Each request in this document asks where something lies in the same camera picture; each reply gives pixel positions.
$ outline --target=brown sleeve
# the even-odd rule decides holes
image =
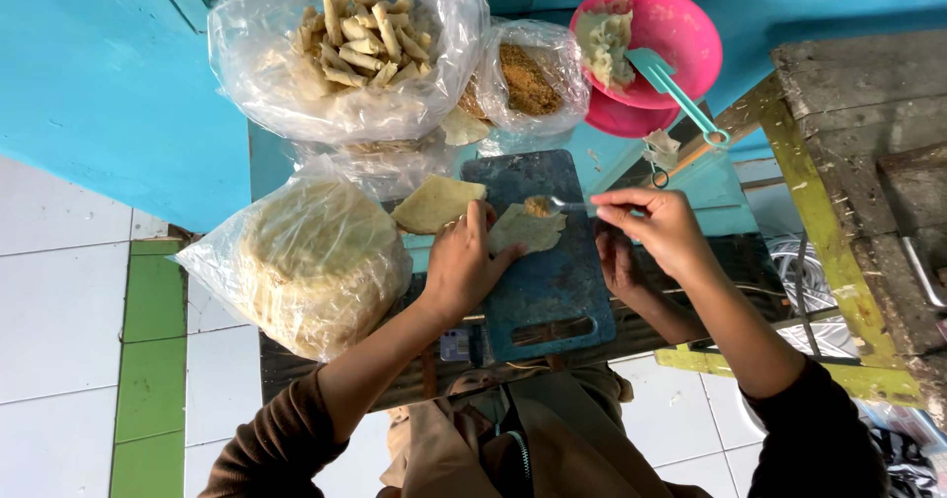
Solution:
[[[888,495],[890,480],[868,427],[858,419],[845,389],[822,365],[806,359],[802,374],[785,391],[746,399],[769,432],[753,472],[750,498]],[[812,461],[825,456],[832,457],[831,471]],[[806,470],[821,474],[799,476]]]
[[[332,443],[332,420],[316,380],[318,369],[284,389],[223,447],[203,498],[314,496],[316,472],[345,451]]]

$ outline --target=zipper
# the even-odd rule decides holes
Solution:
[[[496,433],[496,436],[500,436],[500,425],[496,424],[493,431]],[[527,441],[518,431],[505,432],[513,435],[513,438],[516,439],[516,444],[520,445],[520,454],[523,455],[523,470],[527,474],[527,479],[531,479],[532,476],[529,474],[529,451],[527,450]]]

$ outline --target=cutting board handle hole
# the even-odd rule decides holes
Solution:
[[[562,339],[588,335],[595,330],[595,323],[588,317],[576,317],[561,321],[544,322],[517,327],[510,340],[515,347],[529,347]]]

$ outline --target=green tile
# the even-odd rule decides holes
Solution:
[[[162,255],[133,255],[128,263],[125,343],[179,337],[187,333],[181,266]]]
[[[183,241],[172,239],[151,239],[132,241],[132,255],[159,253],[172,254],[183,249]]]
[[[183,430],[186,359],[187,337],[122,346],[116,443]]]
[[[180,498],[183,431],[116,444],[111,498]]]

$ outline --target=hand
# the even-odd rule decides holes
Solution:
[[[511,245],[490,259],[487,224],[493,222],[496,213],[490,204],[470,201],[467,214],[437,233],[427,264],[427,285],[418,301],[445,328],[470,313],[526,250],[524,245]]]
[[[641,241],[661,269],[678,282],[721,271],[684,193],[630,187],[593,195],[591,202],[598,204],[602,220]],[[632,210],[644,216],[631,214]]]
[[[625,304],[643,292],[651,291],[648,278],[637,264],[631,239],[620,228],[596,219],[592,227],[598,260],[605,286]]]

